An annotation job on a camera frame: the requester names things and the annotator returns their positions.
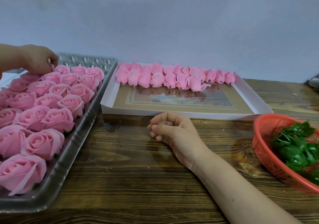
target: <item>wall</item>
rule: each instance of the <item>wall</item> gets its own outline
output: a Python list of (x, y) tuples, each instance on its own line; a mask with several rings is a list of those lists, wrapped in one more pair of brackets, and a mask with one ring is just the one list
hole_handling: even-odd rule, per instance
[(0, 0), (0, 42), (304, 82), (319, 0)]

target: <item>tray of pink roses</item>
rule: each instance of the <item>tray of pink roses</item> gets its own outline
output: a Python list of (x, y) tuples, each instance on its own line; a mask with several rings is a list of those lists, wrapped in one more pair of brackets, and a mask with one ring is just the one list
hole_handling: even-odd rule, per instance
[(59, 54), (46, 75), (0, 91), (0, 213), (33, 213), (56, 198), (100, 109), (115, 58)]

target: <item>wood grain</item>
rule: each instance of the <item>wood grain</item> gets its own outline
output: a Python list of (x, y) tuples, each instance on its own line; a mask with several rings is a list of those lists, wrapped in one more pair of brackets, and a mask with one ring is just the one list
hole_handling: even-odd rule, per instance
[[(302, 84), (247, 80), (276, 113), (319, 127), (319, 94)], [(62, 189), (48, 209), (0, 215), (0, 223), (228, 223), (198, 179), (163, 143), (150, 117), (98, 115)], [(252, 122), (193, 119), (205, 144), (303, 223), (319, 223), (319, 195), (294, 190), (259, 164)]]

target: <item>red plastic basket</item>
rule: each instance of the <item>red plastic basket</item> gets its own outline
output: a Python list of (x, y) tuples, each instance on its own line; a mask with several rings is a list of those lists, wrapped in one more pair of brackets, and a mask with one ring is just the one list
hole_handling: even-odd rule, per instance
[[(254, 121), (254, 138), (253, 148), (259, 161), (272, 173), (276, 178), (294, 189), (303, 191), (308, 194), (318, 194), (319, 186), (311, 183), (305, 178), (286, 166), (272, 152), (271, 140), (274, 135), (280, 133), (284, 127), (292, 126), (295, 122), (304, 122), (293, 117), (267, 113), (260, 115)], [(319, 130), (307, 139), (308, 142), (316, 142), (319, 138)]]

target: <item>forearm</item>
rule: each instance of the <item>forearm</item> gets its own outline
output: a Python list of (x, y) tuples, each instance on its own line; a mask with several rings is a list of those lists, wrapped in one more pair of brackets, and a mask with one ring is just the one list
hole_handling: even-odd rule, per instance
[(23, 68), (26, 57), (21, 47), (0, 44), (0, 72)]
[(231, 224), (300, 223), (209, 149), (193, 171)]

